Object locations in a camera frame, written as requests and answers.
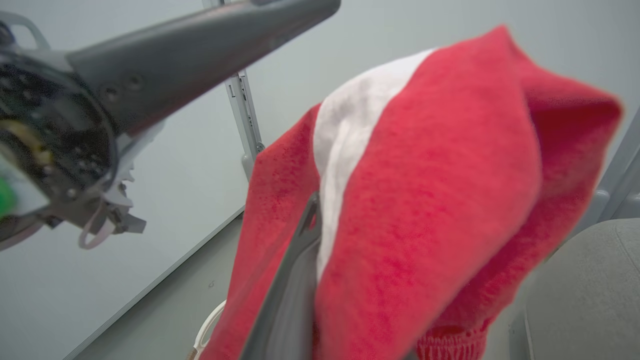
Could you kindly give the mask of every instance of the red fabric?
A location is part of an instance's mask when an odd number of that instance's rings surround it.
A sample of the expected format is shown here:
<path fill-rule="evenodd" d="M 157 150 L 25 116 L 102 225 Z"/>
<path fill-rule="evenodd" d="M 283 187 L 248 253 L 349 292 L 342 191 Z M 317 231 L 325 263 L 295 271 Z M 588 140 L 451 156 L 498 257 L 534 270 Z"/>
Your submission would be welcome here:
<path fill-rule="evenodd" d="M 317 108 L 258 158 L 227 307 L 236 359 L 308 196 Z M 317 359 L 479 359 L 488 326 L 585 210 L 620 108 L 498 28 L 428 56 L 349 178 L 316 294 Z"/>

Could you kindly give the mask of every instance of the gray cushion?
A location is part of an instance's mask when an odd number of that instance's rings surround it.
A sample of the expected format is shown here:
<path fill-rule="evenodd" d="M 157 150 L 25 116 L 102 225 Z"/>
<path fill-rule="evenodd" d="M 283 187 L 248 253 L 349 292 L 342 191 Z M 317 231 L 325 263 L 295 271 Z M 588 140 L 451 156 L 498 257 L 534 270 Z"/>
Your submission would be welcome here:
<path fill-rule="evenodd" d="M 525 325 L 533 360 L 640 359 L 640 219 L 566 242 L 528 292 Z"/>

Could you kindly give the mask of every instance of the robotic arm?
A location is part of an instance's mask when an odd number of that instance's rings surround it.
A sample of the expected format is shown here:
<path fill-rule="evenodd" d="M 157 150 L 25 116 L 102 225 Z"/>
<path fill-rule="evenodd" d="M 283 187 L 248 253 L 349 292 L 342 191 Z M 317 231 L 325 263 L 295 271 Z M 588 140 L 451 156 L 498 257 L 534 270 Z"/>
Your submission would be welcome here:
<path fill-rule="evenodd" d="M 63 221 L 97 238 L 141 233 L 122 181 L 163 120 L 339 6 L 244 1 L 68 53 L 0 12 L 0 250 Z M 15 43 L 14 24 L 38 49 Z"/>

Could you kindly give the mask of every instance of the ribbed cuff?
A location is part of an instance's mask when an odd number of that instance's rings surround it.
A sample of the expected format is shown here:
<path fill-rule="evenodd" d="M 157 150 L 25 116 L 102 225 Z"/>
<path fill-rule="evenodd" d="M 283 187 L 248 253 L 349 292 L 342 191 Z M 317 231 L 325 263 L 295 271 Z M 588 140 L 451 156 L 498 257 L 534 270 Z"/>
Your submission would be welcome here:
<path fill-rule="evenodd" d="M 420 360 L 480 360 L 486 347 L 488 326 L 451 335 L 435 335 L 429 330 L 418 339 L 416 351 Z"/>

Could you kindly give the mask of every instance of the yellow component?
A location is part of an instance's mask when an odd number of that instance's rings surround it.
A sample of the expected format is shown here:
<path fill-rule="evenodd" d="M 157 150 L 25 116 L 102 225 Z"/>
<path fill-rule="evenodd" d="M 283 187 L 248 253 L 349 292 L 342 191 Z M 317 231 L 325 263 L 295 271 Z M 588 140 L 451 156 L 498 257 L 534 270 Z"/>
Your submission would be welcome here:
<path fill-rule="evenodd" d="M 38 165 L 44 166 L 53 163 L 51 151 L 44 149 L 40 139 L 31 132 L 27 125 L 16 120 L 3 119 L 0 120 L 0 129 L 5 129 L 20 139 L 31 150 L 31 154 Z"/>

